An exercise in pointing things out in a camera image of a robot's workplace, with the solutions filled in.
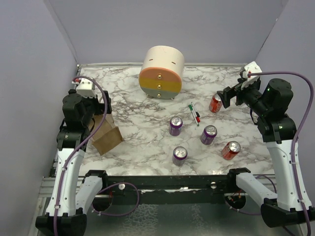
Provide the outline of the red cola can back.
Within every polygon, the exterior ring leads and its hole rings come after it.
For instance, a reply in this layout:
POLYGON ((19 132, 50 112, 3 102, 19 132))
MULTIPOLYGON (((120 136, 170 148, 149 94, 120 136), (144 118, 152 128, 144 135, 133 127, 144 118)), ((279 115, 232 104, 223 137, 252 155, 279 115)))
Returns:
POLYGON ((220 96, 216 93, 212 96, 210 104, 209 104, 209 110, 213 113, 217 113, 220 111, 222 107, 222 101, 220 96))

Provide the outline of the purple Fanta can back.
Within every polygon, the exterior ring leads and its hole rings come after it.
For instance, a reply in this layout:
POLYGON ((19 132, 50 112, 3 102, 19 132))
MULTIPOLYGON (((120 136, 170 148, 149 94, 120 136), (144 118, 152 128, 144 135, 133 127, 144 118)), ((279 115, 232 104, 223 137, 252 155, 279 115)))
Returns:
POLYGON ((181 129, 183 126, 183 120, 178 117, 172 117, 169 122, 169 133, 172 136, 178 136, 181 133, 181 129))

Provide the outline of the purple Fanta can front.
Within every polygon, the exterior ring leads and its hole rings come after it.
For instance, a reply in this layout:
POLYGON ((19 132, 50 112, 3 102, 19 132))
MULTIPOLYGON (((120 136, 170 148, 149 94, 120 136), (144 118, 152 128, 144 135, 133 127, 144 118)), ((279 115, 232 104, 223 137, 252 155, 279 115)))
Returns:
POLYGON ((188 156, 188 151, 186 150, 186 148, 179 146, 179 147, 174 148, 173 150, 172 161, 175 165, 181 166, 184 164, 187 156, 188 156))

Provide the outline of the purple fanta can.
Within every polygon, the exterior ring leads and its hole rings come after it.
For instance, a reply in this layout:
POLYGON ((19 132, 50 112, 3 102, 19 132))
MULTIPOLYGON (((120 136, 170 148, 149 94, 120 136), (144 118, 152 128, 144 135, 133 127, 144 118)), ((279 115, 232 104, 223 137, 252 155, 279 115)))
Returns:
POLYGON ((210 145, 216 137, 217 133, 218 132, 215 126, 208 125, 204 128, 200 136, 200 140, 204 145, 210 145))
POLYGON ((187 156, 188 156, 188 151, 186 150, 186 148, 179 146, 179 147, 174 148, 173 150, 172 161, 175 165, 181 166, 184 164, 187 156))
POLYGON ((172 136, 178 136, 181 133, 181 129, 183 126, 183 120, 178 117, 172 117, 169 122, 169 133, 172 136))

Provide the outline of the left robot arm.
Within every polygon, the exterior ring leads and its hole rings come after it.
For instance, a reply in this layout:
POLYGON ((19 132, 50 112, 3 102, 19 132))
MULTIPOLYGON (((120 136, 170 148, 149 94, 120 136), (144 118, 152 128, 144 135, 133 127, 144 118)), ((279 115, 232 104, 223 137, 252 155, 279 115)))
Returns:
POLYGON ((36 218, 36 228, 45 236, 82 236, 87 226, 87 211, 95 196, 108 190, 105 171, 89 171, 81 189, 77 188, 79 170, 87 142, 99 129, 89 128, 94 115, 104 121, 112 113, 111 99, 103 90, 104 103, 97 97, 84 98, 71 89, 63 98, 64 119, 57 135, 57 167, 50 202, 43 216, 36 218))

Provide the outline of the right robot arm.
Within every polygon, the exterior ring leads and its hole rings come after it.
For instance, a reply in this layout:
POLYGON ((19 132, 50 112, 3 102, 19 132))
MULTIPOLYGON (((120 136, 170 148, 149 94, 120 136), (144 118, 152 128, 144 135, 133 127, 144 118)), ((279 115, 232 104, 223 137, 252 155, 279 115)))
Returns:
POLYGON ((311 222, 315 209, 306 193, 298 166, 295 122, 286 114, 293 98, 291 84, 283 79, 271 79, 264 91, 259 92, 260 80, 243 88, 245 79, 238 79, 234 87, 218 91, 225 108, 231 98, 236 105, 246 104, 257 114, 257 127, 270 153, 277 183, 274 193, 260 183, 246 168, 231 169, 226 187, 231 192, 245 191, 260 207, 264 223, 270 227, 311 222))

